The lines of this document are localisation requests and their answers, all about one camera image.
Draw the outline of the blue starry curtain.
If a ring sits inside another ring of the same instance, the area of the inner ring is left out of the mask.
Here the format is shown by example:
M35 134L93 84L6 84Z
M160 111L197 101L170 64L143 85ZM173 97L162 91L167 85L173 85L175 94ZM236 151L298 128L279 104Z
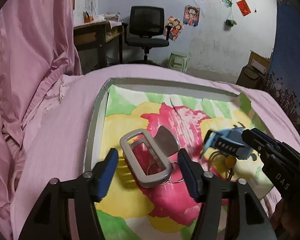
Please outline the blue starry curtain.
M280 105L300 137L300 12L277 0L274 51L262 89Z

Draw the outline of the brown cardboard box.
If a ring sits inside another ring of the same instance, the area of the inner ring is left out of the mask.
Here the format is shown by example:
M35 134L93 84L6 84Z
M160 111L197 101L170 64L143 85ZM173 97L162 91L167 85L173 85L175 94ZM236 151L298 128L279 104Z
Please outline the brown cardboard box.
M242 68L236 85L245 88L260 89L270 68L271 57L262 57L251 50L248 63Z

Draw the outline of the blue digital watch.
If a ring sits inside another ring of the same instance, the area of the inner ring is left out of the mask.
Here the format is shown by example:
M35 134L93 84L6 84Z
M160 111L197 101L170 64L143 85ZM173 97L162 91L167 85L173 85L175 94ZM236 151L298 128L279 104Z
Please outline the blue digital watch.
M244 130L244 127L227 128L218 131L209 129L204 138L200 159L202 159L209 148L214 148L239 160L247 160L253 153L253 149L242 139Z

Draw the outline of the green plastic stool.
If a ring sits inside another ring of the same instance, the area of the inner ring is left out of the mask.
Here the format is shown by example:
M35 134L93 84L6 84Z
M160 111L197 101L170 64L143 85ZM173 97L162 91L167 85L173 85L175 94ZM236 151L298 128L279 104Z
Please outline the green plastic stool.
M187 61L188 61L187 54L178 51L173 51L170 54L168 68L182 73L186 73Z

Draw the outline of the green hanging ornament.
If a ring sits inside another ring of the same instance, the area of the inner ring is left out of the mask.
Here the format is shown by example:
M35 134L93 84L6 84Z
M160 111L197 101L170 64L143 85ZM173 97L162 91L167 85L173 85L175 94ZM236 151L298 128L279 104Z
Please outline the green hanging ornament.
M237 23L235 20L226 20L225 21L225 25L232 28L233 26L235 26Z

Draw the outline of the white shallow cardboard box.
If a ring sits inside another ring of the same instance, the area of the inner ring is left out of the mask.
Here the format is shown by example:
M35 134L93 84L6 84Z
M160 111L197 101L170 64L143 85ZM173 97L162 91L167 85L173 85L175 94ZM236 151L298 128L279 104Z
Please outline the white shallow cardboard box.
M140 128L155 135L160 126L173 132L195 160L202 153L203 139L210 128L245 126L268 131L244 94L177 81L109 79L96 97L85 158L85 166L91 167L104 159L111 148L119 154L109 192L101 202L102 211L136 203L195 204L183 182L141 187L125 162L120 138Z

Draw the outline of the pink blanket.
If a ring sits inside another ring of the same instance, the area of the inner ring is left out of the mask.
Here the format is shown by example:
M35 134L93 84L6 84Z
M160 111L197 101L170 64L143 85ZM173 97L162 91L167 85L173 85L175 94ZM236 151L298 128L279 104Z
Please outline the pink blanket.
M8 0L0 9L0 233L25 163L25 128L64 74L80 75L72 0Z

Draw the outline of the brown hair tie yellow bead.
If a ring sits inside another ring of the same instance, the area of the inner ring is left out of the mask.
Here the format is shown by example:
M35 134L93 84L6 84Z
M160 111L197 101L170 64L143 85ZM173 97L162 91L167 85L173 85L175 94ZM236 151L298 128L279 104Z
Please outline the brown hair tie yellow bead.
M208 171L218 175L219 177L231 181L234 176L234 168L237 159L222 151L213 151L208 158Z

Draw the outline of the pink bed sheet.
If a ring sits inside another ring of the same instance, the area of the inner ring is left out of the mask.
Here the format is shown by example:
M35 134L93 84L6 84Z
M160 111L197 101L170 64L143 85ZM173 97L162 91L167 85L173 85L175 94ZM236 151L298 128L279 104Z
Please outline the pink bed sheet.
M46 115L38 125L25 133L25 164L21 179L11 203L11 227L14 239L36 200L49 180L76 178L83 169L84 151L93 105L104 83L111 78L138 78L188 83L244 93L253 109L269 128L272 135L300 152L300 135L277 102L266 92L247 89L228 82L211 81L190 76L167 68L143 64L120 64L90 72L83 76L70 76L68 90L61 103Z

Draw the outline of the dark wooden desk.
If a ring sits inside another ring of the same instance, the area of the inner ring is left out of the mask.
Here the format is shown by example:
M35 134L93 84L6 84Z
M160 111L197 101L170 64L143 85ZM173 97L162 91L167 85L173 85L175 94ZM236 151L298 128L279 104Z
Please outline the dark wooden desk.
M74 44L79 52L82 72L123 63L123 26L109 21L85 23L74 27ZM107 57L107 45L117 41L118 59Z

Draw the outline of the black office chair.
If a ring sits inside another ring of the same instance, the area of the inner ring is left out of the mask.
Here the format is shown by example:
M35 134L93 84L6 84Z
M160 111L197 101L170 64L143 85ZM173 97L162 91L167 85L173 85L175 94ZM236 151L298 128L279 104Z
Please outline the black office chair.
M122 22L124 42L130 47L141 48L143 59L130 61L130 64L148 64L158 66L148 59L153 48L164 48L170 45L169 36L172 27L165 25L165 11L160 7L132 6L128 22Z

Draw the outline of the anime character poster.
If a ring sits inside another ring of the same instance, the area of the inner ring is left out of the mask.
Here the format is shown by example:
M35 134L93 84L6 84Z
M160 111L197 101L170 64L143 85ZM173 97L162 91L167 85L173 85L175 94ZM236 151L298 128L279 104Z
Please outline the anime character poster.
M197 27L200 17L200 8L187 5L184 10L183 24Z

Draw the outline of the red paper on wall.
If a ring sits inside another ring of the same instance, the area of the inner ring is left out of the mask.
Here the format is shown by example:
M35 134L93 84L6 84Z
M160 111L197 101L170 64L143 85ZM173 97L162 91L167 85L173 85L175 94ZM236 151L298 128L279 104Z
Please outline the red paper on wall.
M251 13L251 10L250 10L246 0L240 0L240 1L236 2L236 4L243 16L247 16Z

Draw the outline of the cartoon family poster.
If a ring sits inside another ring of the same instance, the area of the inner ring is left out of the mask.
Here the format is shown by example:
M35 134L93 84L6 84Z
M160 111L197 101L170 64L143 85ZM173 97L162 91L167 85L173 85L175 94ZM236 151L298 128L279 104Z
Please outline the cartoon family poster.
M175 41L183 30L183 22L173 16L170 16L165 24L164 36L167 35L167 27L170 27L169 39Z

